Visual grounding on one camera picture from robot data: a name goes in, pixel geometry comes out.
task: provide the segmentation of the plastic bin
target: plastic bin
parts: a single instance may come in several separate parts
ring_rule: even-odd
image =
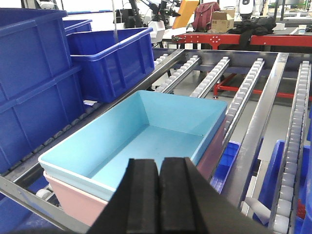
[[[230,141],[228,143],[214,176],[210,181],[210,185],[213,186],[218,193],[222,192],[228,173],[236,160],[239,147],[240,144],[237,142]]]
[[[90,32],[92,19],[74,19],[74,20],[63,20],[65,27],[65,34],[78,32]]]
[[[55,179],[46,172],[43,175],[52,186],[63,210],[69,216],[86,225],[92,226],[98,215],[107,205],[107,201]]]
[[[0,102],[0,173],[83,113],[79,70],[73,67]]]
[[[66,11],[0,8],[0,103],[72,67]]]
[[[221,192],[220,187],[223,186],[227,173],[235,160],[239,146],[240,144],[238,143],[229,142],[223,153],[220,165],[211,181],[211,185],[219,192]],[[92,226],[98,215],[106,206],[107,201],[55,179],[46,172],[44,172],[43,175],[51,184],[64,211],[71,217],[86,225]]]
[[[129,158],[197,165],[225,118],[222,101],[138,91],[39,157],[48,175],[109,200]]]
[[[284,149],[285,142],[282,140],[277,141],[271,160],[267,169],[267,173],[264,177],[261,192],[259,195],[259,201],[262,202],[267,208],[271,209],[273,197],[274,197],[274,191],[278,176],[278,171],[283,155],[283,149]],[[311,186],[311,183],[307,183],[307,179],[311,180],[312,173],[308,173],[308,170],[312,172],[312,162],[310,160],[310,146],[305,146],[303,149],[303,157],[302,157],[302,167],[301,167],[301,177],[300,177],[300,190],[299,190],[299,199],[301,200],[301,203],[303,203],[306,206],[306,218],[305,222],[307,225],[307,228],[302,228],[303,220],[299,217],[297,217],[296,227],[295,227],[295,233],[296,234],[310,234],[311,233],[311,225],[312,225],[312,196],[307,196],[307,184],[309,184],[309,187]]]
[[[112,102],[154,70],[152,28],[74,33],[67,36],[73,62],[82,66],[85,100]]]

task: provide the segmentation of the metal rail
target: metal rail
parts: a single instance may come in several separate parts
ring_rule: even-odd
[[[273,102],[281,81],[289,53],[279,53],[268,77],[259,103],[241,143],[237,158],[230,169],[222,194],[240,209],[247,192],[254,163],[267,126]]]
[[[176,72],[173,73],[172,76],[169,77],[169,79],[165,80],[164,83],[162,83],[155,92],[168,94],[173,91],[174,88],[178,84],[180,84],[193,70],[196,66],[198,66],[200,63],[200,57],[197,55],[194,55],[192,58],[190,58],[183,66],[180,67]]]
[[[299,196],[305,122],[309,102],[311,65],[304,61],[299,68],[292,111],[281,166],[274,192],[269,228],[282,234],[293,234]],[[282,189],[293,191],[289,196]]]
[[[192,92],[191,97],[204,98],[212,90],[214,85],[223,75],[230,63],[229,57],[223,57],[213,70],[204,78],[198,87]]]
[[[234,129],[241,117],[246,104],[253,92],[253,89],[258,81],[258,78],[261,73],[261,69],[263,68],[265,61],[262,58],[258,58],[252,65],[251,69],[249,70],[248,74],[246,75],[245,79],[243,80],[242,84],[240,85],[236,95],[234,96],[232,102],[230,103],[227,111],[226,111],[226,123],[224,126],[224,138],[222,141],[222,153],[225,151],[227,144],[230,141],[230,138],[234,132]],[[218,166],[216,164],[215,168],[213,169],[209,181],[212,179],[215,170]]]

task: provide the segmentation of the blue crate rim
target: blue crate rim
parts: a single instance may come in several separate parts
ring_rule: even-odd
[[[123,29],[123,30],[137,30],[138,28],[129,28],[129,29]],[[75,61],[98,61],[104,58],[105,56],[117,51],[118,49],[122,49],[126,46],[128,46],[130,43],[133,43],[139,39],[141,39],[143,36],[148,35],[150,32],[153,31],[153,28],[140,28],[143,29],[141,32],[138,32],[134,34],[131,37],[126,38],[125,40],[120,41],[119,43],[107,48],[106,50],[100,51],[97,54],[94,55],[70,55],[72,59]],[[74,34],[91,34],[93,32],[79,32],[79,33],[72,33],[68,36],[74,35]]]
[[[29,12],[38,12],[38,11],[45,11],[49,14],[43,16],[35,16],[32,19],[26,19],[25,21],[12,23],[3,27],[0,27],[0,37],[16,33],[19,31],[23,31],[28,28],[36,27],[40,24],[46,23],[52,20],[58,20],[65,16],[67,16],[66,11],[61,10],[47,10],[47,9],[24,9],[24,8],[0,8],[1,11],[12,11],[12,14],[18,14],[18,11],[29,11]]]
[[[66,27],[66,28],[65,28],[65,32],[67,32],[67,31],[70,31],[70,30],[72,30],[72,29],[75,29],[75,28],[78,28],[78,27],[81,27],[81,26],[83,26],[83,25],[86,25],[86,24],[91,23],[91,22],[92,22],[92,19],[73,19],[73,20],[71,20],[71,19],[66,19],[66,20],[63,20],[63,21],[81,21],[81,22],[79,22],[79,23],[76,23],[76,24],[74,24],[74,25],[71,25],[71,26],[69,26],[69,27]]]
[[[18,95],[18,97],[8,100],[8,101],[4,101],[4,103],[2,105],[0,105],[0,113],[3,113],[5,111],[7,111],[8,109],[22,104],[23,102],[31,99],[32,97],[44,92],[45,90],[53,87],[54,85],[57,85],[59,82],[61,82],[62,80],[64,80],[65,78],[74,75],[75,73],[77,73],[78,71],[81,70],[80,66],[74,66],[72,68],[70,68],[68,71],[54,77],[52,80],[39,85],[38,87],[36,87],[35,89],[32,90],[28,90],[28,91],[24,91],[21,94]]]

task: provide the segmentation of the machine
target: machine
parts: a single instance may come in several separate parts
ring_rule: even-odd
[[[239,14],[243,20],[248,20],[253,15],[255,0],[240,0],[239,1]]]

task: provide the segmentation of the metal bar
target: metal bar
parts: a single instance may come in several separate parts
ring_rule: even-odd
[[[291,116],[290,121],[288,125],[288,131],[287,136],[285,140],[285,145],[283,149],[283,156],[281,159],[281,164],[278,172],[278,179],[275,187],[273,202],[272,202],[272,208],[271,208],[271,216],[269,221],[269,228],[271,230],[281,232],[281,233],[294,233],[294,226],[296,222],[296,211],[297,211],[297,200],[298,200],[298,194],[299,194],[299,186],[300,186],[300,176],[301,176],[301,162],[302,162],[302,154],[303,154],[303,147],[304,147],[304,136],[305,136],[305,120],[307,115],[307,107],[309,102],[309,88],[310,88],[310,80],[311,80],[311,65],[309,65],[309,71],[304,79],[302,79],[302,64],[300,65],[299,72],[298,72],[298,78],[294,93],[294,99],[292,102],[292,110],[291,110]],[[300,92],[303,92],[302,94],[299,94],[299,87],[303,85],[303,88],[301,88]],[[304,102],[303,110],[298,111],[302,108],[301,102]],[[286,163],[290,163],[292,166],[296,166],[295,173],[295,180],[294,182],[290,182],[288,184],[289,187],[294,188],[294,193],[292,196],[292,201],[289,200],[289,202],[292,202],[292,209],[289,210],[288,214],[280,214],[277,210],[277,206],[279,204],[280,199],[280,190],[282,186],[282,178],[284,176],[284,173],[290,173],[287,170]],[[278,223],[278,220],[276,220],[276,214],[279,213],[280,215],[283,215],[285,220],[288,220],[289,223],[287,227],[284,227],[284,230],[281,230],[278,228],[278,226],[275,226],[275,223]]]
[[[289,53],[279,53],[259,99],[252,120],[246,131],[236,161],[229,171],[222,194],[234,206],[240,208],[247,192],[254,162],[257,160],[262,137],[267,126],[279,83]]]
[[[229,57],[223,57],[214,69],[204,78],[190,95],[194,98],[204,98],[213,89],[216,82],[223,75],[230,63]]]
[[[181,38],[178,43],[207,43],[211,46],[220,46],[222,44],[239,44],[240,35],[238,34],[200,34],[187,33],[179,35]],[[307,40],[301,35],[252,35],[250,45],[276,45],[276,46],[304,46],[312,47],[312,40]]]
[[[234,132],[234,128],[246,107],[247,101],[253,92],[263,65],[264,60],[261,58],[254,62],[226,112],[227,120],[224,129],[225,134],[222,141],[222,147],[224,149],[226,148],[226,145]]]
[[[295,178],[295,187],[294,187],[294,197],[292,200],[292,211],[290,217],[290,227],[288,230],[288,234],[295,233],[295,225],[297,219],[297,208],[298,208],[298,199],[299,199],[299,189],[300,189],[300,177],[301,177],[301,167],[302,167],[302,156],[303,156],[303,148],[305,141],[305,130],[306,130],[306,119],[308,117],[308,104],[309,104],[309,92],[310,92],[310,84],[311,84],[311,65],[309,65],[309,75],[306,89],[306,98],[305,98],[305,109],[302,120],[302,135],[301,135],[301,144],[300,144],[300,152],[298,158],[298,170]]]
[[[1,176],[0,192],[63,230],[86,233],[89,229],[87,225],[65,214],[62,209],[42,200]]]
[[[285,12],[285,0],[282,1],[282,11],[281,11],[281,18],[282,21],[284,19],[284,12]]]
[[[198,66],[200,63],[200,57],[197,55],[194,55],[192,58],[190,58],[183,66],[180,67],[176,72],[173,73],[172,76],[169,77],[169,79],[165,80],[164,83],[162,83],[155,92],[159,93],[170,93],[183,79],[185,79],[196,66]]]
[[[274,21],[276,21],[277,10],[278,10],[278,3],[279,3],[279,0],[276,0],[275,1],[275,5],[274,5],[274,16],[273,16]]]

